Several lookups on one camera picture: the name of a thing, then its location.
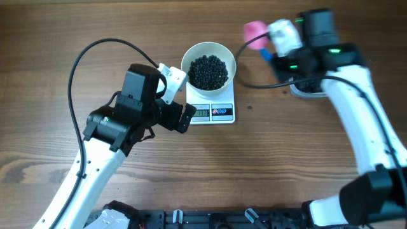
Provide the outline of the pink scoop with blue handle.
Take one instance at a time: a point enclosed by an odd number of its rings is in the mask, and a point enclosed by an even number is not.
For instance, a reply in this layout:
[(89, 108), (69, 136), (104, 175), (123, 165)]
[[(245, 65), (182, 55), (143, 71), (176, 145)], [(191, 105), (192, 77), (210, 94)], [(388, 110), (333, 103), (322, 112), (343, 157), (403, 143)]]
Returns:
[(270, 43), (268, 26), (262, 21), (253, 21), (244, 25), (244, 42), (251, 50), (257, 50), (262, 58), (270, 62), (273, 55), (267, 46)]

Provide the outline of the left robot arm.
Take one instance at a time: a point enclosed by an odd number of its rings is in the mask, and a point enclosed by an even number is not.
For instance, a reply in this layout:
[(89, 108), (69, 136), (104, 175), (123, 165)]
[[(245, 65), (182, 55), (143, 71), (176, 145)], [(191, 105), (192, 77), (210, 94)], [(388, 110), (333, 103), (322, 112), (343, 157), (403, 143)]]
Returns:
[(145, 135), (156, 124), (185, 133), (195, 107), (173, 101), (187, 74), (158, 64), (132, 64), (123, 87), (111, 100), (92, 111), (83, 132), (78, 132), (79, 152), (64, 182), (36, 228), (83, 228), (102, 190), (122, 165), (133, 146), (155, 137)]

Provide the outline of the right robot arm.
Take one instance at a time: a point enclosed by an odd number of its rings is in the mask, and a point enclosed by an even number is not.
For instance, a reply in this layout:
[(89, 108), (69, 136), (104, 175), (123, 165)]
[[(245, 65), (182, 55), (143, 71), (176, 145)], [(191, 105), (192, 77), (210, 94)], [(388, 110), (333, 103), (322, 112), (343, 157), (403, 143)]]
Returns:
[(406, 217), (406, 148), (376, 95), (371, 73), (352, 43), (341, 43), (329, 10), (267, 27), (280, 81), (312, 80), (335, 107), (354, 150), (358, 177), (337, 195), (310, 202), (315, 226), (366, 225)]

